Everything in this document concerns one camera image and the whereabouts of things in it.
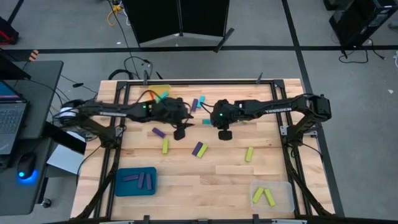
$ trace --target laptop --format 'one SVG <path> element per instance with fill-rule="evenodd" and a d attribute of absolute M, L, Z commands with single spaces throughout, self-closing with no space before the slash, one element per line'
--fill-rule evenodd
<path fill-rule="evenodd" d="M 28 101 L 0 81 L 0 156 L 10 155 L 26 114 Z"/>

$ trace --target purple block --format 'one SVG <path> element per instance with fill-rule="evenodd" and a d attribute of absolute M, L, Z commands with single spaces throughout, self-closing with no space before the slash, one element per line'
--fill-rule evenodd
<path fill-rule="evenodd" d="M 147 190 L 152 190 L 152 176 L 151 174 L 146 174 L 147 176 Z"/>
<path fill-rule="evenodd" d="M 198 142 L 198 144 L 195 146 L 195 149 L 192 152 L 192 155 L 197 156 L 200 148 L 202 147 L 203 143 L 202 142 Z"/>
<path fill-rule="evenodd" d="M 144 173 L 144 172 L 141 172 L 141 173 L 139 174 L 138 185 L 137 185 L 137 187 L 138 187 L 139 189 L 141 189 L 142 186 L 144 185 L 144 176 L 145 176 L 145 173 Z"/>
<path fill-rule="evenodd" d="M 198 106 L 198 99 L 193 99 L 193 103 L 192 103 L 192 111 L 195 112 L 197 110 L 197 106 Z"/>
<path fill-rule="evenodd" d="M 161 138 L 164 138 L 166 136 L 165 133 L 163 133 L 161 130 L 157 129 L 157 128 L 153 128 L 152 132 L 157 134 L 158 136 L 160 136 Z"/>
<path fill-rule="evenodd" d="M 125 177 L 123 177 L 123 182 L 127 182 L 130 180 L 137 180 L 137 179 L 138 179 L 138 175 L 125 176 Z"/>

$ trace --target computer mouse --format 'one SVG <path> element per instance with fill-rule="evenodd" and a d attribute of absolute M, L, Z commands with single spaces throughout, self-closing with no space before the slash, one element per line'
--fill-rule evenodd
<path fill-rule="evenodd" d="M 21 179 L 28 179 L 33 174 L 36 163 L 36 154 L 27 152 L 21 156 L 17 165 L 17 175 Z"/>

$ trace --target black partition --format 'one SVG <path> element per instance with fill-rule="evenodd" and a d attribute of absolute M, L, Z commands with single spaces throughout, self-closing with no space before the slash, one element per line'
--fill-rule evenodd
<path fill-rule="evenodd" d="M 183 33 L 224 37 L 229 0 L 123 0 L 137 43 Z"/>

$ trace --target floor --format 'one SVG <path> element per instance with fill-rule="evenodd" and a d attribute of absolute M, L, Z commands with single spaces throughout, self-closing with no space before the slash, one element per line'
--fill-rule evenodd
<path fill-rule="evenodd" d="M 328 24 L 332 12 L 321 0 L 287 0 L 300 46 L 337 46 Z M 8 18 L 17 0 L 2 1 L 0 16 Z M 62 75 L 98 89 L 100 81 L 123 68 L 128 53 L 67 53 L 62 49 L 123 48 L 118 26 L 106 22 L 109 5 L 104 0 L 25 1 L 12 25 L 20 32 L 17 45 L 4 49 L 59 49 L 59 54 L 40 54 L 38 60 L 62 60 Z M 137 47 L 134 34 L 119 16 L 130 47 Z M 375 45 L 398 45 L 398 33 L 388 29 L 395 14 L 373 36 Z M 228 50 L 201 52 L 140 52 L 134 55 L 154 63 L 164 78 L 302 78 L 284 7 L 278 0 L 231 0 L 228 27 L 235 28 L 226 45 L 286 46 L 288 50 Z M 213 40 L 174 38 L 149 47 L 215 45 Z M 333 118 L 324 130 L 336 182 L 347 217 L 398 220 L 398 68 L 395 50 L 380 50 L 381 60 L 369 52 L 367 64 L 343 64 L 338 50 L 302 52 L 310 86 L 331 100 Z M 350 60 L 363 60 L 355 52 Z M 88 99 L 92 93 L 73 88 L 61 79 L 59 89 L 69 98 Z M 52 208 L 40 206 L 27 216 L 0 217 L 1 223 L 46 223 L 69 218 L 75 179 L 52 179 L 46 197 Z"/>

